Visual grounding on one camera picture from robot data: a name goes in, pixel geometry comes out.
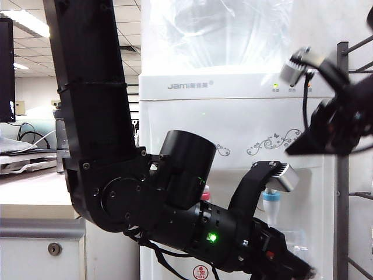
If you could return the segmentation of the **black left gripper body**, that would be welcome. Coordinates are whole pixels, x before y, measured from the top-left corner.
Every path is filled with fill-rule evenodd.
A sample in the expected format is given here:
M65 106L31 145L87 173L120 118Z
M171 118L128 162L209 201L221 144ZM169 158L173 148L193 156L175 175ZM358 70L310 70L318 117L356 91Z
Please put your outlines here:
M253 219L243 271L251 279L291 279L290 252L285 236L260 219Z

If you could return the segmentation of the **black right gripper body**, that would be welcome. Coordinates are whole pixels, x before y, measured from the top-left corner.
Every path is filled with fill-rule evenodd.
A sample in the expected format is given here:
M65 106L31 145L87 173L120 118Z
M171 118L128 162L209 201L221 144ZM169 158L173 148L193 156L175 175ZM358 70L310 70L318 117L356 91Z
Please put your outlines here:
M372 144L356 148L362 137L372 135L372 76L343 88L321 103L311 117L310 127L330 134L327 147L335 154L355 154L372 149Z

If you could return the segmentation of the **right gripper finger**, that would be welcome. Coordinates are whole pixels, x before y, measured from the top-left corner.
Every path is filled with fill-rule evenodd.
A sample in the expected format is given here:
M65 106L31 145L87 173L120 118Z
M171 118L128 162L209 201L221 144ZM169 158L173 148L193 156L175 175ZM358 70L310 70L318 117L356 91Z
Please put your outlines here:
M332 155L333 148L328 148L330 134L320 127L309 127L288 148L288 155Z

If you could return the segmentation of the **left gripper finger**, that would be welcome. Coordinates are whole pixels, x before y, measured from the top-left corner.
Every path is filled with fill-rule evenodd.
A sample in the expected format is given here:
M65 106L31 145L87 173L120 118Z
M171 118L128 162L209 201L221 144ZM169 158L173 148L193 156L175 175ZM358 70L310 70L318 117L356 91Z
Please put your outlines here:
M282 263L292 269L294 279L314 279L317 270L310 263L311 253L305 234L285 234Z

